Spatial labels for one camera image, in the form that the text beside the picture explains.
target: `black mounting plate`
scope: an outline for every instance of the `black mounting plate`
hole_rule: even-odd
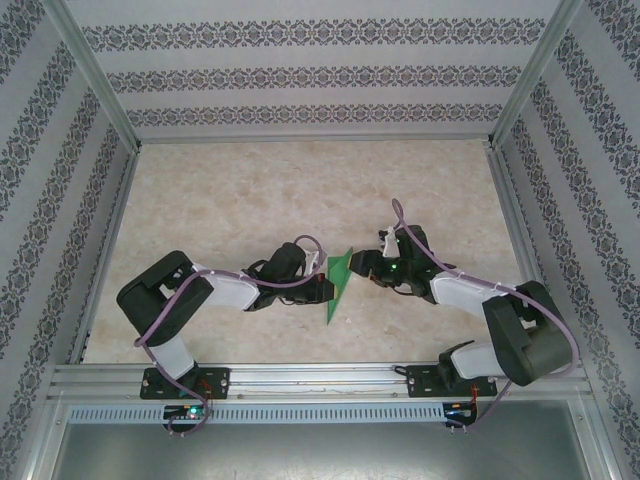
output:
[[[200,367],[199,379],[205,379],[211,386],[211,394],[207,394],[204,383],[198,381],[193,391],[212,400],[226,400],[229,392],[229,378],[231,370],[228,368]],[[158,372],[157,368],[147,368],[142,377],[140,387],[142,400],[188,400],[190,397],[174,387]]]
[[[498,394],[495,382],[489,382],[489,377],[464,380],[456,383],[450,390],[440,379],[437,365],[395,367],[394,371],[406,377],[407,390],[411,398],[470,397],[474,385],[478,389],[479,397],[495,397]]]

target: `metal plate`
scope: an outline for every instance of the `metal plate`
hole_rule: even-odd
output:
[[[200,367],[200,378],[205,378],[211,386],[211,394],[207,395],[207,388],[199,382],[194,387],[194,392],[205,398],[213,400],[226,400],[229,392],[229,377],[231,370],[228,368]],[[147,368],[142,377],[140,387],[142,400],[187,400],[189,397],[181,390],[171,385],[156,368]]]
[[[494,397],[498,394],[495,382],[489,382],[487,377],[478,377],[458,383],[453,390],[447,389],[440,377],[436,365],[410,365],[402,367],[407,378],[409,397],[471,397],[472,387],[478,388],[479,397]]]
[[[162,405],[78,405],[71,409],[70,424],[158,425],[163,421]],[[213,402],[207,423],[218,425],[327,424],[327,423],[411,423],[446,420],[442,403],[362,403],[338,405],[229,405]],[[176,423],[199,420],[176,417]]]
[[[214,402],[214,412],[222,403]],[[414,400],[403,403],[418,408]],[[371,406],[389,407],[395,405]],[[585,480],[567,410],[566,402],[505,402],[468,435],[451,435],[444,420],[250,425],[235,420],[235,411],[185,439],[169,438],[160,422],[69,425],[53,478]]]

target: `floor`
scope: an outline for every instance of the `floor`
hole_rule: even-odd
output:
[[[442,260],[520,281],[479,140],[144,146],[85,362],[148,361],[115,298],[171,250],[238,270],[302,233],[332,256],[376,248],[377,231],[396,221],[394,196]],[[489,338],[483,319],[355,275],[329,325],[326,309],[206,307],[181,334],[201,363],[432,361],[457,343]]]

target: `green triangular object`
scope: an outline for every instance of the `green triangular object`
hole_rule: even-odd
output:
[[[340,297],[342,297],[342,292],[344,292],[345,287],[347,286],[347,282],[349,281],[349,277],[351,276],[351,270],[349,270],[349,261],[351,260],[351,254],[353,253],[353,248],[350,248],[347,253],[342,257],[329,257],[328,265],[329,265],[329,273],[327,276],[329,277],[329,281],[333,283],[338,289],[338,297],[333,300],[329,300],[328,308],[327,308],[327,325],[331,321],[333,314],[336,311],[336,307],[338,306],[338,302],[340,301]]]

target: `damask pattern wall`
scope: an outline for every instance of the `damask pattern wall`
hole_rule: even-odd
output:
[[[582,5],[502,145],[623,478],[640,478],[639,7]]]
[[[97,278],[130,155],[36,0],[0,0],[0,479]]]
[[[557,0],[69,0],[143,140],[488,134]]]

